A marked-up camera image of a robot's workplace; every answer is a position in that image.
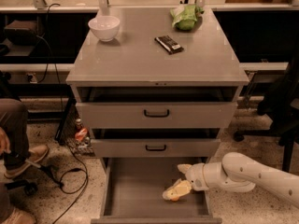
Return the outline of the person's hand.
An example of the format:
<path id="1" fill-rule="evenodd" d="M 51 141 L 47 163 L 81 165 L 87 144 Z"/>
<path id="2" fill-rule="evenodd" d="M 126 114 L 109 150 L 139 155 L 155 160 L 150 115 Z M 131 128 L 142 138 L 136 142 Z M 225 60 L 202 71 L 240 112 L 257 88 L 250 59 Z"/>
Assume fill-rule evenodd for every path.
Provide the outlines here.
<path id="1" fill-rule="evenodd" d="M 8 139 L 8 136 L 6 132 L 0 127 L 0 154 L 9 154 L 10 152 L 10 141 Z"/>

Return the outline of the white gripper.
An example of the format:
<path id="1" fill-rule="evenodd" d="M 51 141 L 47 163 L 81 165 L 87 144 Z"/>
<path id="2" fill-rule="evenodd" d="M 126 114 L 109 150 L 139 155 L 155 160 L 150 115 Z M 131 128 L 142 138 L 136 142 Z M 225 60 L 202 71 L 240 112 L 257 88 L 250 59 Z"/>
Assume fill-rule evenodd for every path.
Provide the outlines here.
<path id="1" fill-rule="evenodd" d="M 203 163 L 194 165 L 179 164 L 178 170 L 186 174 L 187 180 L 178 179 L 173 186 L 163 192 L 163 198 L 167 201 L 171 201 L 171 198 L 180 198 L 189 194 L 192 189 L 195 191 L 208 190 L 208 185 L 204 178 L 204 166 Z"/>

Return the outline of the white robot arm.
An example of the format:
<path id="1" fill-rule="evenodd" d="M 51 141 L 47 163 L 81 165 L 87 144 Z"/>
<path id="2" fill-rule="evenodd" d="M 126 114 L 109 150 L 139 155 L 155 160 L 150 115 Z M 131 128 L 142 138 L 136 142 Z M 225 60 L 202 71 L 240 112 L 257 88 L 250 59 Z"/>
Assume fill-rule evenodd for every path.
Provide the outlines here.
<path id="1" fill-rule="evenodd" d="M 178 179 L 163 192 L 167 201 L 177 201 L 192 190 L 212 188 L 231 192 L 249 192 L 256 185 L 299 207 L 299 176 L 263 165 L 246 155 L 230 152 L 220 162 L 179 164 L 185 179 Z"/>

